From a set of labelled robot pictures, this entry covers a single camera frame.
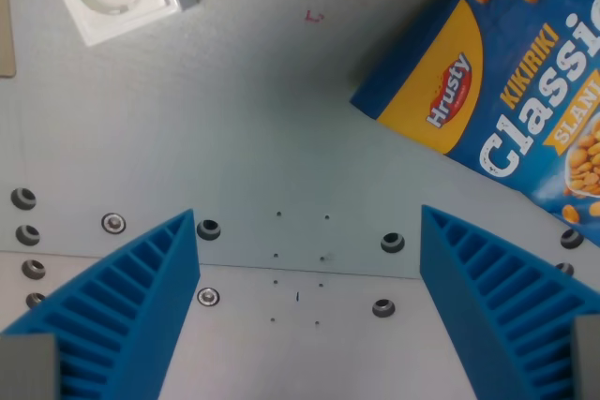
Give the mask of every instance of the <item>small hole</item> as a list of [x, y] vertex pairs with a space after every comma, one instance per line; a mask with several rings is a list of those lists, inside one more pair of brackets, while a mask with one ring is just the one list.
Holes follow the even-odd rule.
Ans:
[[32, 280], [39, 280], [46, 275], [44, 265], [35, 259], [25, 261], [21, 266], [21, 270], [27, 278]]
[[15, 232], [17, 241], [23, 245], [36, 245], [39, 243], [39, 231], [31, 225], [21, 225]]
[[198, 224], [196, 232], [205, 241], [215, 241], [221, 235], [221, 226], [216, 220], [206, 219]]
[[385, 253], [397, 253], [404, 248], [404, 237], [399, 233], [387, 233], [380, 246]]
[[204, 225], [204, 227], [207, 230], [211, 230], [212, 231], [212, 230], [216, 230], [218, 228], [218, 223], [215, 222], [214, 220], [208, 219], [208, 220], [205, 220], [202, 224]]
[[26, 187], [20, 187], [10, 193], [10, 200], [20, 210], [32, 210], [36, 204], [36, 196]]
[[567, 250], [572, 250], [583, 244], [583, 235], [578, 231], [569, 229], [561, 236], [561, 245]]
[[386, 241], [388, 244], [394, 243], [395, 241], [398, 240], [398, 234], [397, 233], [387, 233], [385, 236], [383, 236], [383, 240]]
[[378, 318], [389, 318], [396, 312], [396, 306], [387, 299], [381, 299], [375, 302], [371, 310]]

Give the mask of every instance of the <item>gray metal surface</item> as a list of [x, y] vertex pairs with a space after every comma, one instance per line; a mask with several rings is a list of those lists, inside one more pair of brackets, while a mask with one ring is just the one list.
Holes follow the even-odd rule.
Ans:
[[60, 362], [52, 334], [0, 337], [0, 398], [60, 399]]
[[[23, 276], [29, 258], [46, 266], [43, 279]], [[50, 295], [93, 262], [0, 252], [0, 330], [27, 310], [30, 289]], [[197, 291], [211, 287], [221, 299], [213, 307], [192, 299], [160, 400], [475, 400], [420, 280], [205, 266], [201, 273]], [[380, 299], [394, 302], [392, 317], [373, 315]]]
[[[88, 49], [61, 0], [11, 0], [0, 250], [31, 251], [15, 239], [26, 224], [36, 252], [103, 256], [193, 207], [222, 229], [202, 262], [418, 277], [428, 203], [559, 262], [564, 225], [349, 104], [423, 2], [201, 0]], [[16, 187], [33, 210], [12, 205]], [[110, 212], [127, 219], [118, 236], [100, 226]], [[390, 232], [397, 254], [380, 246]], [[600, 252], [577, 258], [593, 281]]]
[[575, 399], [600, 398], [600, 316], [580, 316], [573, 322], [571, 361]]

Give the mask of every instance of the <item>snack bag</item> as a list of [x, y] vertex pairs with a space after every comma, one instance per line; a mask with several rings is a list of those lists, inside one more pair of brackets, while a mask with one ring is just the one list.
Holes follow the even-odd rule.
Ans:
[[352, 98], [600, 244], [600, 0], [438, 0]]

